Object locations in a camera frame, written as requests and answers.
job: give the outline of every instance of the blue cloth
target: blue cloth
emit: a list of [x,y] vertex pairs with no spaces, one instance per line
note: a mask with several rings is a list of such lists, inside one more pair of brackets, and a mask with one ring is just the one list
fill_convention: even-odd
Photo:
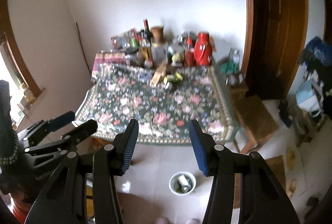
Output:
[[310,40],[305,49],[312,52],[323,66],[332,66],[332,45],[322,41],[320,37]]

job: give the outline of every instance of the red thermos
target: red thermos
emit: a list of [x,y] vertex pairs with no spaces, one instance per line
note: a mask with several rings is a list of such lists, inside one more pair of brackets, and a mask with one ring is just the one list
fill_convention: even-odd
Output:
[[208,33],[198,33],[194,57],[197,65],[207,66],[212,62],[212,45]]

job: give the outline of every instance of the glass jar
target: glass jar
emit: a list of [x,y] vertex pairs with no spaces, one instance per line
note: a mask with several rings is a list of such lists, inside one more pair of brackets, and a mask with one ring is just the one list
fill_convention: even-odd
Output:
[[151,47],[153,64],[155,67],[160,65],[168,64],[168,44],[167,42],[162,43],[152,43]]

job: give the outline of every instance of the window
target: window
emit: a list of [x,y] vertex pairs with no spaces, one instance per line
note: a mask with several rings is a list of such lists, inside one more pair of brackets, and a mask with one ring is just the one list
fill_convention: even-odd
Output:
[[11,27],[7,0],[0,0],[0,80],[9,82],[10,115],[19,124],[41,94],[21,56]]

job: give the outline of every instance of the floral tablecloth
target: floral tablecloth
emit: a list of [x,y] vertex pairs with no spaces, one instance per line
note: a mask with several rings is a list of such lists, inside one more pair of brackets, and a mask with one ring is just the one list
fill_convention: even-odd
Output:
[[183,80],[172,91],[151,87],[154,70],[120,64],[100,64],[96,84],[76,113],[75,125],[98,122],[95,137],[113,140],[130,119],[139,122],[138,142],[188,144],[189,122],[196,119],[215,141],[231,138],[234,125],[215,70],[210,67],[177,69]]

